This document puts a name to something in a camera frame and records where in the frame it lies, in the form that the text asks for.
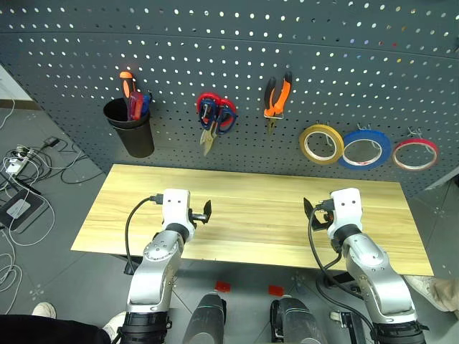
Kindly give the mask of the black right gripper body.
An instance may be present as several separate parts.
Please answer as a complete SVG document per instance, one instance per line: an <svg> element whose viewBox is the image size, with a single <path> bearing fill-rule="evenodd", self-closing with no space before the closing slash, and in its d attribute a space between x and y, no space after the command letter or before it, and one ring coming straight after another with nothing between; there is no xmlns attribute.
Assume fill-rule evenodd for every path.
<svg viewBox="0 0 459 344"><path fill-rule="evenodd" d="M320 222L316 216L317 211L325 211L324 222ZM313 231L327 230L334 221L333 209L313 208L311 211L311 228Z"/></svg>

